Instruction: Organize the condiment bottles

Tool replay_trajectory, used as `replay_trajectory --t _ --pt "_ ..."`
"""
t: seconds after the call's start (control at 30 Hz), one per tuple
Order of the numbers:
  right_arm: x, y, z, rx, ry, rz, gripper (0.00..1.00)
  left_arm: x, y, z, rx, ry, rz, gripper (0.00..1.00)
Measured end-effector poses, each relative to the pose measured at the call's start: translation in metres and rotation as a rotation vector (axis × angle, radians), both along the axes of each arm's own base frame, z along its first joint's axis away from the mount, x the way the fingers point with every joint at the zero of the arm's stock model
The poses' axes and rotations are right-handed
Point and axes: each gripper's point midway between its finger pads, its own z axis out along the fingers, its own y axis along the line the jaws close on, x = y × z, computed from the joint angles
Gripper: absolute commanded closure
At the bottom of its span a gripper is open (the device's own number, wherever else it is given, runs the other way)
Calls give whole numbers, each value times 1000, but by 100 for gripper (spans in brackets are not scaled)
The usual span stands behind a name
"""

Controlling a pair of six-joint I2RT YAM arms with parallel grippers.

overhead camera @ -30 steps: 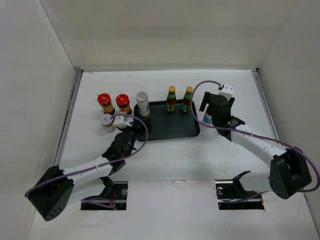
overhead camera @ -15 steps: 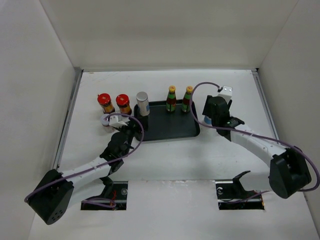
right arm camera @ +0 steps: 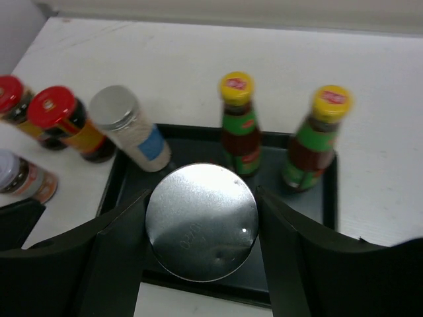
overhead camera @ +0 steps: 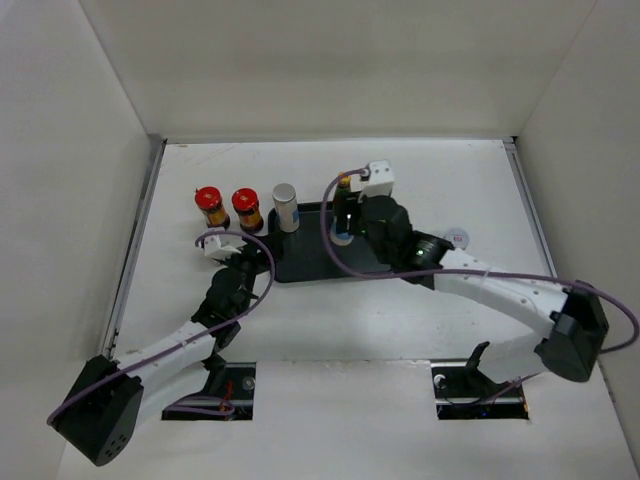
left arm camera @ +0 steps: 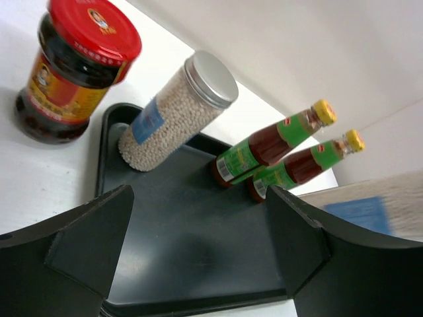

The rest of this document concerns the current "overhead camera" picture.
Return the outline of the yellow cap sauce bottle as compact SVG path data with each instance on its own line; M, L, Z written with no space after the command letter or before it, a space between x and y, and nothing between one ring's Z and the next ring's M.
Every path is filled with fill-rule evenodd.
M357 222L357 196L351 191L350 176L345 175L338 181L332 206L336 232L351 234Z

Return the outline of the silver lid white jar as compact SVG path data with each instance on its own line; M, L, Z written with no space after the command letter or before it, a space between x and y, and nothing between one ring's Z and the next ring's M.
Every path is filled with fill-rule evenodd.
M291 184L280 183L273 188L272 199L280 230L293 233L299 228L296 191Z

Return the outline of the white jar red label lid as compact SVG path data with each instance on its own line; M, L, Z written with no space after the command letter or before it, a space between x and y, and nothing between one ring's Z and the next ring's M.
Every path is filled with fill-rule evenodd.
M224 235L226 233L226 229L223 227L212 227L207 229L204 233L204 237L210 237L215 235Z

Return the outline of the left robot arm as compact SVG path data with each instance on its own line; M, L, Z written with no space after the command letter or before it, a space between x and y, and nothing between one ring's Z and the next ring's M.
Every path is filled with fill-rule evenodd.
M181 400L193 393L210 399L223 390L220 353L240 332L241 318L260 303L256 278L273 274L275 260L252 238L222 264L190 320L142 350L87 361L49 416L48 425L94 465L113 461L148 416L181 410Z

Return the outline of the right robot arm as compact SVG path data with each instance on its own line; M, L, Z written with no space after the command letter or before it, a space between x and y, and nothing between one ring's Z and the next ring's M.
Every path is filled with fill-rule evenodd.
M474 348L463 373L471 393L487 395L499 384L543 372L576 383L590 379L609 326L589 285L494 270L449 241L414 230L407 210L389 196L364 198L357 217L358 233L392 274L527 327L522 336Z

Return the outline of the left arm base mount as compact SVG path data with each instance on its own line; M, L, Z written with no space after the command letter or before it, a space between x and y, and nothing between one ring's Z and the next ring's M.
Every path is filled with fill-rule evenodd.
M257 364L208 360L204 387L175 407L162 411L163 421L251 421L254 413Z

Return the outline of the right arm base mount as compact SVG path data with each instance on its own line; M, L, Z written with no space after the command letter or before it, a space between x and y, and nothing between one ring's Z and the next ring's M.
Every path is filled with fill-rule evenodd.
M495 383L478 369L489 343L479 344L466 360L431 363L435 410L439 420L528 420L523 379Z

